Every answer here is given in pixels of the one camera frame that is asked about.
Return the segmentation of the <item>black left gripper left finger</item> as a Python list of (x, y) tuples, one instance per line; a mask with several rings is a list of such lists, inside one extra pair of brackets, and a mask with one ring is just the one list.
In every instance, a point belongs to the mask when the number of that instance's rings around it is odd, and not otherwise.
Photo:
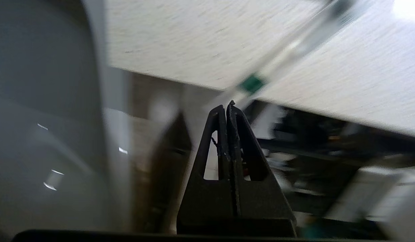
[[(217, 152), (218, 180), (204, 179), (212, 134)], [(206, 119), (199, 148), (177, 215), (178, 234), (226, 234), (235, 216), (230, 180), (230, 155), (225, 109), (213, 108)]]

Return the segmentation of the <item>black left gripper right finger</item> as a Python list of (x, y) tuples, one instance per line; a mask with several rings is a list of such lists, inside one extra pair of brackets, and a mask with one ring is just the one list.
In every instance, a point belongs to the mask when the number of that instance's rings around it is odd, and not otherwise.
[(296, 219), (249, 122), (231, 101), (226, 110), (234, 199), (233, 228), (245, 236), (295, 236)]

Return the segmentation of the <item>clear toothbrush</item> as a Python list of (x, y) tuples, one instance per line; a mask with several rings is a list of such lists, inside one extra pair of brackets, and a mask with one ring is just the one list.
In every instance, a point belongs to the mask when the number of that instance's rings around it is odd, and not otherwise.
[(233, 103), (248, 106), (261, 89), (283, 78), (289, 70), (319, 49), (342, 29), (358, 19), (367, 8), (367, 0), (332, 0), (306, 23), (286, 36), (255, 69), (206, 104), (206, 110)]

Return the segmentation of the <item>teal cylinder part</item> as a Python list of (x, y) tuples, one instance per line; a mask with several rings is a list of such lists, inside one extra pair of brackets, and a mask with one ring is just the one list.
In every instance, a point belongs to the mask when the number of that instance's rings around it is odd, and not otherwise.
[(309, 218), (304, 222), (300, 229), (300, 235), (305, 239), (325, 238), (323, 227), (315, 218)]

